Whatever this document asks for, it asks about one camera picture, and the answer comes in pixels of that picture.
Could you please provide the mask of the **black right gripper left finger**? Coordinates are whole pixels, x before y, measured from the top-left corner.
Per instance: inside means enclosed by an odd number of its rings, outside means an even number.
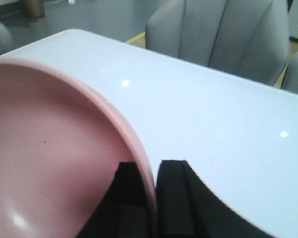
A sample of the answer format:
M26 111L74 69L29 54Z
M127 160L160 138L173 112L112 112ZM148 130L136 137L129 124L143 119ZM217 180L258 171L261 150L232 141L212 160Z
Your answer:
M120 163L104 198L78 238L148 238L149 212L135 163Z

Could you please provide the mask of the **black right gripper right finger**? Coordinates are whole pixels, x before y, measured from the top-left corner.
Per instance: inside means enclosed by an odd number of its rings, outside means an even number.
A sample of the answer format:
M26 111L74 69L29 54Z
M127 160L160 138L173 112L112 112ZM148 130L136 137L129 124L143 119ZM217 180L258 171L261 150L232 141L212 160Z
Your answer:
M156 182L160 238L269 237L220 201L186 161L162 161Z

